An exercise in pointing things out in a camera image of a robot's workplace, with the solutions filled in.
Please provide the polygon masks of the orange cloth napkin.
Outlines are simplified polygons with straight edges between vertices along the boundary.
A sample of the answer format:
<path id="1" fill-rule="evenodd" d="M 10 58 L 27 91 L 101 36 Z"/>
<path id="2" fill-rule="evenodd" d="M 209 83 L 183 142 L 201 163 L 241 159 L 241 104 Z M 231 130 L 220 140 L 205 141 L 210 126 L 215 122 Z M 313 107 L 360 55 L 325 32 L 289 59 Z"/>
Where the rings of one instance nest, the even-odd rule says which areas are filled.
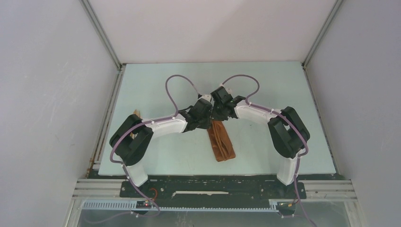
<path id="1" fill-rule="evenodd" d="M 212 121 L 207 129 L 213 154 L 217 162 L 227 161 L 236 157 L 232 142 L 221 121 Z"/>

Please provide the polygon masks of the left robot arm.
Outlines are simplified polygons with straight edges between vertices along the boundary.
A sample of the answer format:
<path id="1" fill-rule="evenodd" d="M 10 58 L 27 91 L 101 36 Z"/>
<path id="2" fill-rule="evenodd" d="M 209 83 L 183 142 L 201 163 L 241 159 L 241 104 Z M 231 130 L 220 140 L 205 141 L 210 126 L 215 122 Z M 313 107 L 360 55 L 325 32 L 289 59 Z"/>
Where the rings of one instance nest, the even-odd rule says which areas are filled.
<path id="1" fill-rule="evenodd" d="M 131 181 L 131 191 L 138 197 L 149 192 L 148 174 L 142 159 L 152 139 L 173 133 L 185 133 L 195 129 L 210 128 L 212 112 L 211 96 L 198 98 L 194 105 L 179 110 L 177 115 L 144 120 L 132 114 L 111 137 L 110 161 L 122 166 Z"/>

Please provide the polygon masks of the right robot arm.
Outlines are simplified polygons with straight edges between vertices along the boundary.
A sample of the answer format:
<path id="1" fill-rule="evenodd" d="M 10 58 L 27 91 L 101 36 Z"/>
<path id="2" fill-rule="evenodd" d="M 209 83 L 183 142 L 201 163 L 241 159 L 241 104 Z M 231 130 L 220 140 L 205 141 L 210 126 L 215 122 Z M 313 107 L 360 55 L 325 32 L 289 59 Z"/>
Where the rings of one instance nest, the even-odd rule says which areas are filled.
<path id="1" fill-rule="evenodd" d="M 308 154 L 310 132 L 296 110 L 290 106 L 273 109 L 251 103 L 246 97 L 232 95 L 220 86 L 211 93 L 214 102 L 212 119 L 226 121 L 230 118 L 246 119 L 268 127 L 273 146 L 280 155 L 277 172 L 279 182 L 275 192 L 286 198 L 294 191 L 293 182 L 298 176 L 300 159 Z"/>

